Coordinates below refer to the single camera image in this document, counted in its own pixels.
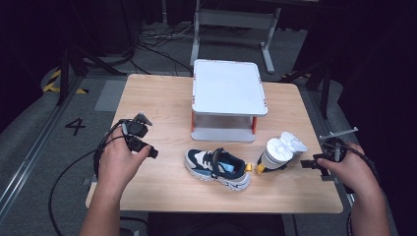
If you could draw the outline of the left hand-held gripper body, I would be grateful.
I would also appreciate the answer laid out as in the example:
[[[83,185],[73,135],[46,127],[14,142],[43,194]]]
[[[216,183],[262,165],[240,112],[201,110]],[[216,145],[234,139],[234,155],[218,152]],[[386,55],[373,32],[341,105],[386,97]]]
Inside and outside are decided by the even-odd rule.
[[[140,112],[133,119],[126,119],[122,121],[122,133],[129,150],[139,152],[147,145],[142,141],[142,138],[149,131],[148,126],[151,125],[152,122],[143,112]]]

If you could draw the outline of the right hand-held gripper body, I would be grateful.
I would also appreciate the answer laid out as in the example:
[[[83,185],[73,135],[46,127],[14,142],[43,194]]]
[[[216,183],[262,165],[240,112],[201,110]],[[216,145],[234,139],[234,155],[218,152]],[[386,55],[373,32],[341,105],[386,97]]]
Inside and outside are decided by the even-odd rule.
[[[333,176],[341,181],[348,181],[350,173],[357,166],[357,150],[344,141],[339,133],[320,137],[323,152],[318,155],[318,169],[323,181],[330,181]]]

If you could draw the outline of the navy and white sneaker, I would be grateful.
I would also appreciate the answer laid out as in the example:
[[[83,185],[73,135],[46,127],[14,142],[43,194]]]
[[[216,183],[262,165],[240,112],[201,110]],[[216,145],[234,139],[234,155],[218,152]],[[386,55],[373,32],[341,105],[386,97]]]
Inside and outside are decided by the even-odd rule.
[[[257,162],[256,172],[261,174],[283,169],[295,156],[307,150],[307,147],[293,134],[283,132],[279,137],[268,140],[266,148]]]
[[[185,154],[185,167],[202,181],[216,181],[232,191],[243,191],[250,184],[246,163],[222,147],[214,151],[189,149]]]

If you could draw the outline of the white two-tier shoe rack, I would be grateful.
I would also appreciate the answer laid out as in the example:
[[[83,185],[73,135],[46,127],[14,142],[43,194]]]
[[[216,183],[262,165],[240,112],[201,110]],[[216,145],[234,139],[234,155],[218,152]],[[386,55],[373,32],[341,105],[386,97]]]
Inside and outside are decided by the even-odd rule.
[[[258,66],[251,62],[194,62],[191,137],[196,141],[255,140],[257,119],[268,114]]]

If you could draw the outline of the person's right hand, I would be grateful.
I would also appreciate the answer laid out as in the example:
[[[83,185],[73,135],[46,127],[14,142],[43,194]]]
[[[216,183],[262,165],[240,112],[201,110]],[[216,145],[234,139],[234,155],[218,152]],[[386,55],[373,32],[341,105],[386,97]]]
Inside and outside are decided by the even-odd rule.
[[[357,160],[357,166],[354,171],[350,173],[348,181],[340,181],[357,193],[366,193],[366,192],[375,192],[377,189],[381,189],[377,181],[376,176],[372,172],[368,164],[361,158],[361,154],[364,154],[364,151],[359,145],[352,144],[357,150],[357,155],[359,156]]]

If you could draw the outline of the person's left hand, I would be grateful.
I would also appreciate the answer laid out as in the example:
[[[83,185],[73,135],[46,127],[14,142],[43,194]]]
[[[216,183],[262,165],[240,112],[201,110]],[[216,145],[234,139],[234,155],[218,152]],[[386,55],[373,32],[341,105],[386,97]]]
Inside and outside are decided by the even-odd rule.
[[[104,196],[121,196],[149,156],[150,146],[132,153],[123,138],[110,138],[101,156],[96,191]]]

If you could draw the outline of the grey metal stand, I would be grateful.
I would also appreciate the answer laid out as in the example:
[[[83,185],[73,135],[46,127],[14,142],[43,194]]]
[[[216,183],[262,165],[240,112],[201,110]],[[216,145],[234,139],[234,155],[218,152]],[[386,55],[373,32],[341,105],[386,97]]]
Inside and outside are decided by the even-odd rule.
[[[241,11],[227,11],[222,9],[207,9],[204,7],[207,0],[196,0],[193,27],[194,37],[189,65],[194,67],[200,56],[201,28],[205,30],[233,31],[237,35],[243,35],[245,31],[264,31],[266,37],[259,42],[266,70],[269,74],[275,72],[269,47],[273,40],[275,29],[280,18],[281,9],[274,8],[271,13],[253,13]]]

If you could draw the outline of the metal floor rail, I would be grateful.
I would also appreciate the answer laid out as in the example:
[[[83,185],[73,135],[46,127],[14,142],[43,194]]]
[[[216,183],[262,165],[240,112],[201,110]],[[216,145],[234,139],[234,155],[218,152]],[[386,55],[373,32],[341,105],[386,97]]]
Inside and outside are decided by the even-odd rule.
[[[64,111],[67,109],[76,90],[80,87],[82,80],[82,78],[74,78],[69,83],[68,95],[63,99],[60,105],[54,107],[45,125],[42,127],[40,133],[26,153],[25,158],[21,161],[19,168],[13,175],[7,188],[2,192],[2,195],[0,196],[0,224],[9,213],[16,197],[27,182],[32,170],[45,149],[52,131],[56,127]]]

